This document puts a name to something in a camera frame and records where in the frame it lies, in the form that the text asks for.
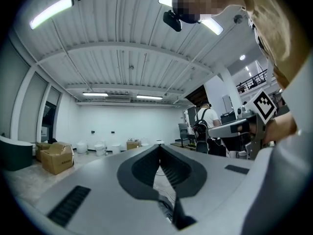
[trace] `gray floor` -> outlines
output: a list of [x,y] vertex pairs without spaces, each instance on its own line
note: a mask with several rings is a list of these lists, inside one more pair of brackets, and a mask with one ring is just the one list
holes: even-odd
[[[104,156],[97,157],[95,152],[89,154],[74,155],[74,166],[61,172],[58,175],[53,175],[42,168],[40,162],[34,159],[33,165],[18,171],[4,171],[4,175],[11,188],[14,196],[19,197],[31,205],[35,205],[41,195],[47,191],[51,186],[61,181],[68,175],[80,167],[94,161],[101,159]],[[160,194],[166,196],[174,206],[175,191],[168,182],[161,168],[155,177],[154,188],[159,191]]]

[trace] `backpack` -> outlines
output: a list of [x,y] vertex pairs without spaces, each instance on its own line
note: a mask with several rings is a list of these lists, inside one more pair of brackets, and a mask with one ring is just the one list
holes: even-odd
[[199,120],[198,114],[197,114],[197,121],[195,122],[194,126],[192,127],[197,139],[202,138],[202,139],[206,140],[206,137],[208,134],[208,128],[207,128],[207,123],[203,118],[204,118],[204,114],[207,110],[208,109],[204,110],[200,120]]

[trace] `balcony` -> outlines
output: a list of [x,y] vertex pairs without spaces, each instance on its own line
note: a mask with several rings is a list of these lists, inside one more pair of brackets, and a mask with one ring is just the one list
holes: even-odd
[[264,70],[261,73],[255,75],[254,77],[251,77],[250,79],[246,80],[245,82],[240,83],[237,85],[237,90],[239,94],[245,93],[263,83],[266,82],[268,70]]

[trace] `window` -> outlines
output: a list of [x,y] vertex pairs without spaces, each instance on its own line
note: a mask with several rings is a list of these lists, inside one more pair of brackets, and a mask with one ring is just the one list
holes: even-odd
[[56,106],[49,102],[45,103],[43,122],[41,126],[41,142],[53,139],[53,122]]

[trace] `corrugated ceiling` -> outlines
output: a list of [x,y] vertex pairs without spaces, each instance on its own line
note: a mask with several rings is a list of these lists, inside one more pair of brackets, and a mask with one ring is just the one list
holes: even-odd
[[[239,25],[233,22],[236,14],[245,15],[238,7],[215,17],[224,28],[220,36],[202,24],[183,23],[178,33],[163,22],[163,13],[170,8],[158,0],[74,0],[72,8],[31,30],[29,22],[57,1],[29,0],[18,14],[14,30],[45,70],[64,87],[71,85],[72,91],[86,81],[123,85],[124,89],[117,91],[133,94],[134,90],[125,86],[141,86],[138,93],[150,87],[183,94],[210,73],[210,65],[220,61],[227,67],[255,45],[246,20]],[[197,64],[176,80],[199,53]],[[164,90],[148,92],[164,95]],[[176,99],[177,94],[165,96],[169,102]]]

